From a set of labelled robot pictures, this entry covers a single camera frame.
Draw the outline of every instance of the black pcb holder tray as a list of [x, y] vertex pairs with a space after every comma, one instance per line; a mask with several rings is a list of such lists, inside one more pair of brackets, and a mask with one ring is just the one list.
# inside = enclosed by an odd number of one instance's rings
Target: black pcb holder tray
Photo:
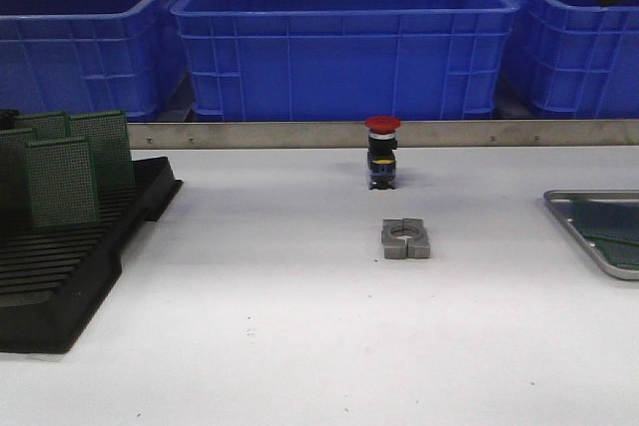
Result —
[[0, 350], [64, 353], [122, 272], [120, 251], [182, 186], [169, 160], [134, 162], [134, 190], [100, 196], [100, 224], [0, 236]]

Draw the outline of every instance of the blue storage bin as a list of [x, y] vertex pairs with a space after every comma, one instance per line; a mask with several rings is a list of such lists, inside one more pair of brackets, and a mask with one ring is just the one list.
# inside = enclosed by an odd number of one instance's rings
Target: blue storage bin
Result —
[[541, 118], [639, 118], [639, 1], [519, 0], [502, 76]]
[[154, 120], [183, 80], [175, 0], [0, 0], [0, 106]]
[[489, 117], [509, 0], [180, 0], [200, 120]]

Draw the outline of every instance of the white table surface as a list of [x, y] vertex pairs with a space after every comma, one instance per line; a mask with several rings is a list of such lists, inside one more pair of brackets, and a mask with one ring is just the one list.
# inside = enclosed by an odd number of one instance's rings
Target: white table surface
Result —
[[[0, 354], [2, 425], [636, 425], [639, 284], [546, 210], [639, 148], [168, 155], [185, 185], [63, 356]], [[384, 218], [433, 256], [384, 260]]]

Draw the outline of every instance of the metal rail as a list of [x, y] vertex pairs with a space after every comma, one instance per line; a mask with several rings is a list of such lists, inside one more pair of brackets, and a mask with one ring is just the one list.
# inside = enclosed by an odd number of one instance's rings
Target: metal rail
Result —
[[[364, 148], [362, 122], [130, 124], [133, 149]], [[404, 122], [404, 147], [639, 145], [639, 120]]]

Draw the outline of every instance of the stainless steel tray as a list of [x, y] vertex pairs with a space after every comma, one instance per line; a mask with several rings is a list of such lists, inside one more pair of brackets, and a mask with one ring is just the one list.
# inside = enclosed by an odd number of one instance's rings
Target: stainless steel tray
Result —
[[595, 241], [585, 237], [573, 224], [575, 203], [579, 203], [582, 207], [588, 203], [594, 206], [614, 204], [621, 207], [639, 207], [639, 191], [550, 191], [544, 194], [544, 199], [550, 211], [601, 269], [615, 278], [639, 280], [639, 268], [631, 269], [611, 264]]

